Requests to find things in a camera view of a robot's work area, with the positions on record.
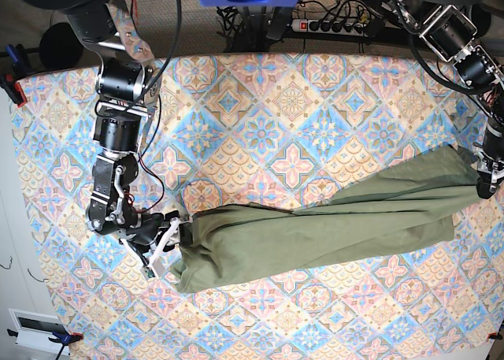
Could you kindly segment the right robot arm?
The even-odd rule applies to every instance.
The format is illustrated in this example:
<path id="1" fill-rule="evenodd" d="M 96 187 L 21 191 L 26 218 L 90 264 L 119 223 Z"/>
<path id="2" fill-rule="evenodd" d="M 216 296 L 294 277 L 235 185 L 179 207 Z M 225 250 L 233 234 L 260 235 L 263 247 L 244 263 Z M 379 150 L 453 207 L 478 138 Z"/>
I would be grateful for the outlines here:
<path id="1" fill-rule="evenodd" d="M 143 153 L 154 114 L 161 112 L 165 71 L 155 65 L 150 46 L 140 37 L 133 10 L 125 0 L 23 0 L 67 16 L 80 43 L 101 59 L 95 83 L 98 102 L 94 140 L 102 148 L 92 169 L 94 189 L 87 223 L 98 235 L 116 236 L 141 270 L 157 275 L 159 258 L 180 241 L 177 213 L 136 209 L 130 184 L 145 167 Z M 176 0 L 176 18 L 182 18 Z"/>

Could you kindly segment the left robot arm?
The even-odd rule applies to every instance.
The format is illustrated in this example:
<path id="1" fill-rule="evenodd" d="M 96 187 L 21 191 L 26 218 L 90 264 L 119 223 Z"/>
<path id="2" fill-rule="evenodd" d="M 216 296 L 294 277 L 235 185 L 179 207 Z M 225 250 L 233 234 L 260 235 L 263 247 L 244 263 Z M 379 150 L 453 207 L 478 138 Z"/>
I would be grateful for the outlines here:
<path id="1" fill-rule="evenodd" d="M 478 157 L 476 184 L 482 199 L 490 198 L 503 182 L 503 68 L 477 38 L 478 28 L 461 9 L 483 0 L 389 0 L 392 12 L 408 32 L 409 48 L 436 82 L 473 96 L 487 115 L 484 140 L 474 144 Z M 453 65 L 462 83 L 444 80 L 420 56 L 421 40 L 441 60 Z"/>

